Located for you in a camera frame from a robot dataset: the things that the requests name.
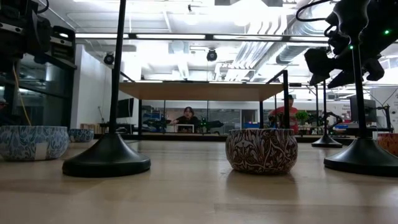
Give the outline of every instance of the computer monitor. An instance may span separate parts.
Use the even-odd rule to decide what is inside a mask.
[[[377,122],[376,102],[374,100],[363,100],[365,105],[365,119],[366,122]],[[349,105],[351,107],[351,121],[358,121],[358,104],[356,96],[349,98]]]
[[[132,117],[133,104],[134,104],[134,98],[119,100],[117,117],[118,118]]]

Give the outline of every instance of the floral pattern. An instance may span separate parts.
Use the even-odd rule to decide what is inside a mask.
[[[6,161],[57,159],[65,153],[68,145],[67,127],[0,127],[0,155]]]
[[[297,161],[297,141],[292,129],[232,130],[226,140],[226,157],[241,172],[284,174]]]
[[[377,135],[377,143],[391,154],[398,156],[398,134],[385,133]]]
[[[69,139],[71,142],[90,142],[94,139],[92,129],[71,129],[69,130]]]

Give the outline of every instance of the black stand base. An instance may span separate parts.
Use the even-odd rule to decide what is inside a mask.
[[[312,147],[343,147],[342,144],[336,142],[328,134],[324,134],[319,140],[311,144]]]
[[[150,159],[132,150],[119,134],[105,134],[91,148],[67,159],[65,175],[74,177],[119,177],[150,168]]]
[[[372,139],[356,139],[344,151],[325,158],[325,167],[356,174],[398,177],[398,157]]]

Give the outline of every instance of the potted plant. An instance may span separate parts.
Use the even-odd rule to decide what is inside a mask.
[[[295,118],[302,125],[302,128],[303,128],[306,120],[308,119],[308,113],[306,111],[298,111],[295,114]]]

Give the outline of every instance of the brown patterned bowl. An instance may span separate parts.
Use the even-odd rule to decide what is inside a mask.
[[[377,135],[377,143],[391,154],[398,156],[398,134],[384,133]]]
[[[232,168],[252,174],[285,174],[297,160],[293,129],[232,130],[226,140]]]

